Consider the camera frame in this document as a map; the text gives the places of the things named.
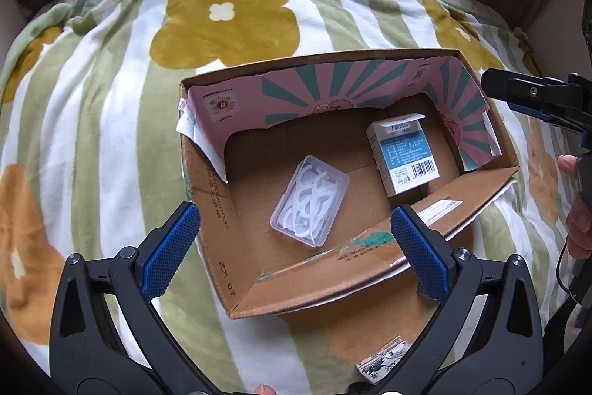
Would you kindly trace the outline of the person's right hand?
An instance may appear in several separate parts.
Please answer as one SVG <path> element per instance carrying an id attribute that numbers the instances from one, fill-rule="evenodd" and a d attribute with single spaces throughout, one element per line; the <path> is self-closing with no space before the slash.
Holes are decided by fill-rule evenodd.
<path id="1" fill-rule="evenodd" d="M 560 155 L 557 160 L 561 173 L 573 180 L 578 180 L 577 157 Z M 567 217 L 569 254 L 577 260 L 588 259 L 591 256 L 591 214 L 580 194 L 573 198 Z"/>

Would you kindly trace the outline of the person's left hand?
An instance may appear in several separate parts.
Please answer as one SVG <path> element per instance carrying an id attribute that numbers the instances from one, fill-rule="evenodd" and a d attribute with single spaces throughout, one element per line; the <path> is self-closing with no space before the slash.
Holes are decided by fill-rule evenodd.
<path id="1" fill-rule="evenodd" d="M 273 388 L 265 384 L 258 385 L 255 388 L 254 393 L 256 395 L 277 395 L 277 392 Z"/>

